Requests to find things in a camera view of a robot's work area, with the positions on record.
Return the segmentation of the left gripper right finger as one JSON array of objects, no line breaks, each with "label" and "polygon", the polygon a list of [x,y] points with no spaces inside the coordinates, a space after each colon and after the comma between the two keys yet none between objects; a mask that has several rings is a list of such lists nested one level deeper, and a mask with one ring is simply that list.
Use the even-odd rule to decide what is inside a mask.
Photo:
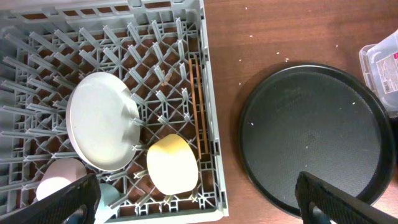
[{"label": "left gripper right finger", "polygon": [[304,224],[390,224],[397,219],[308,172],[300,172],[295,197]]}]

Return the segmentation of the pink plastic cup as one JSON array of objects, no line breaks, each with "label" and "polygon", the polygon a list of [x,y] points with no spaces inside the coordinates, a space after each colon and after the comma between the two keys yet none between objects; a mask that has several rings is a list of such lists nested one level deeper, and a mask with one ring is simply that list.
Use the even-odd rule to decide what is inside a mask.
[{"label": "pink plastic cup", "polygon": [[68,186],[87,174],[85,166],[77,159],[58,159],[50,164],[36,190],[38,201]]}]

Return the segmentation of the yellow bowl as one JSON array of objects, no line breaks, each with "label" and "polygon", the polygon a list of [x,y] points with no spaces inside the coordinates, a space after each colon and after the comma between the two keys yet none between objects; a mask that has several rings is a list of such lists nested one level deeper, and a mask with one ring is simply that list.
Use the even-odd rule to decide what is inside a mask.
[{"label": "yellow bowl", "polygon": [[194,189],[198,182],[198,165],[188,143],[177,134],[169,134],[147,152],[147,170],[155,187],[164,195]]}]

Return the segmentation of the blue plastic cup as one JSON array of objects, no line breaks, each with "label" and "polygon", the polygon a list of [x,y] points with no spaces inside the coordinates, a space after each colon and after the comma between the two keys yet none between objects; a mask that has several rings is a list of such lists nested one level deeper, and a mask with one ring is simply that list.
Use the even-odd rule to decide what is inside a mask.
[{"label": "blue plastic cup", "polygon": [[110,208],[109,204],[120,199],[118,190],[110,184],[100,184],[101,198],[95,213],[94,224],[104,224],[118,211],[118,207]]}]

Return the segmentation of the wooden chopstick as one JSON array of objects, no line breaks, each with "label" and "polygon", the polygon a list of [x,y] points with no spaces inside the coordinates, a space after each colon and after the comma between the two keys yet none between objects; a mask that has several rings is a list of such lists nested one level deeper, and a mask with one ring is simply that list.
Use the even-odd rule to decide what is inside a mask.
[{"label": "wooden chopstick", "polygon": [[195,55],[195,68],[196,68],[196,75],[197,75],[197,82],[198,82],[198,94],[199,94],[199,100],[200,100],[200,113],[201,113],[201,123],[202,123],[202,128],[203,128],[203,139],[204,139],[204,143],[205,143],[205,154],[208,154],[209,147],[208,147],[208,136],[207,136],[205,110],[204,110],[205,108],[204,108],[203,91],[202,91],[201,76],[200,76],[197,55]]},{"label": "wooden chopstick", "polygon": [[195,97],[195,84],[194,84],[194,77],[193,77],[193,64],[192,60],[189,59],[189,72],[190,72],[190,84],[191,84],[191,93],[192,93],[192,103],[193,103],[193,117],[195,122],[195,134],[197,139],[197,149],[198,149],[198,158],[201,159],[201,145],[200,145],[200,135],[199,135],[199,128],[198,128],[198,115],[197,115],[197,107],[196,107],[196,97]]}]

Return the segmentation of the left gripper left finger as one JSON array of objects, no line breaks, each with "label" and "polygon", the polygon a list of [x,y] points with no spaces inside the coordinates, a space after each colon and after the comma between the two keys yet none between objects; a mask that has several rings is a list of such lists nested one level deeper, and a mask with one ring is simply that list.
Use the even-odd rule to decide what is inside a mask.
[{"label": "left gripper left finger", "polygon": [[95,222],[101,198],[99,182],[88,174],[44,199],[1,219],[3,224]]}]

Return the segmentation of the grey ceramic plate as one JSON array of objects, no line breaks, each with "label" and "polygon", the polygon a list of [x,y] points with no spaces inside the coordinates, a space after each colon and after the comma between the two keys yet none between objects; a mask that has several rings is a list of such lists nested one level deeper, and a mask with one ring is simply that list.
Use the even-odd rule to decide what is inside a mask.
[{"label": "grey ceramic plate", "polygon": [[122,169],[135,155],[141,127],[129,88],[113,74],[88,75],[72,91],[66,109],[68,138],[81,159],[106,172]]}]

